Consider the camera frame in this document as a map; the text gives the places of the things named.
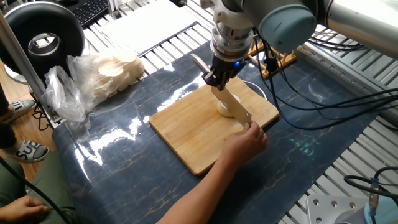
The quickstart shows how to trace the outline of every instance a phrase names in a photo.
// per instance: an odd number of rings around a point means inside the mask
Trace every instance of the human arm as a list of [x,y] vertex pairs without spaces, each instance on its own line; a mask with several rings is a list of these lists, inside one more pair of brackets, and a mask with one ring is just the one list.
[[37,198],[21,197],[9,205],[0,208],[1,223],[21,223],[44,216],[49,208]]
[[268,138],[256,122],[232,134],[205,178],[176,202],[158,224],[207,223],[236,171],[265,151]]

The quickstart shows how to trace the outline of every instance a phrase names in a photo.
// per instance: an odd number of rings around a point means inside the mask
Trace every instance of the human hand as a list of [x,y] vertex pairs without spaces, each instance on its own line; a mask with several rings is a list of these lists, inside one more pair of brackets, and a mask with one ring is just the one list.
[[268,137],[262,128],[252,121],[250,125],[246,124],[242,131],[228,137],[218,160],[236,171],[267,147]]
[[25,196],[0,208],[0,221],[20,223],[29,219],[42,217],[48,211],[49,208],[39,199]]

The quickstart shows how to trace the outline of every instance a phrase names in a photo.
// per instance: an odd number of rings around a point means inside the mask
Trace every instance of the table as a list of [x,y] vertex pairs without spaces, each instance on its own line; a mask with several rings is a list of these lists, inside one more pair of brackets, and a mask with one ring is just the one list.
[[[208,43],[193,53],[210,63]],[[322,103],[353,97],[303,61],[286,73],[300,91]],[[184,55],[107,99],[85,124],[64,122],[55,129],[53,139],[82,223],[155,223],[199,183],[201,178],[194,177],[149,126],[149,117],[204,85],[200,75]],[[239,77],[265,90],[253,64]],[[279,96],[309,106],[280,76],[274,82]],[[282,109],[297,124],[321,122],[316,113],[285,105]],[[321,131],[301,131],[278,121],[266,130],[269,149],[236,174],[210,223],[278,222],[375,116]]]

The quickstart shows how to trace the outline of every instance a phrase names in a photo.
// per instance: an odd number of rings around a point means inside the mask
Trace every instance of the wrist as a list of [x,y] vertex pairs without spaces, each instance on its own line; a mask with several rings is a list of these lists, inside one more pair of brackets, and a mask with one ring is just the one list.
[[228,159],[226,156],[220,156],[214,164],[214,167],[219,169],[224,175],[232,176],[234,176],[236,171],[239,169],[239,166],[237,166],[233,160]]
[[5,211],[7,205],[0,208],[0,222],[7,222],[7,212]]

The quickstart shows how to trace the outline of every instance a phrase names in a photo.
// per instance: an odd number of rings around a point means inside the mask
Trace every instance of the knife blade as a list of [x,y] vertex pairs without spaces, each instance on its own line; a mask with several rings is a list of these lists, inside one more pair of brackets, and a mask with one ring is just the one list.
[[217,87],[211,87],[211,92],[217,97],[217,99],[221,100],[228,111],[234,116],[235,119],[239,121],[239,123],[244,126],[246,123],[251,122],[251,113],[247,111],[247,109],[242,106],[242,104],[235,99],[235,97],[224,88],[224,90],[219,91]]

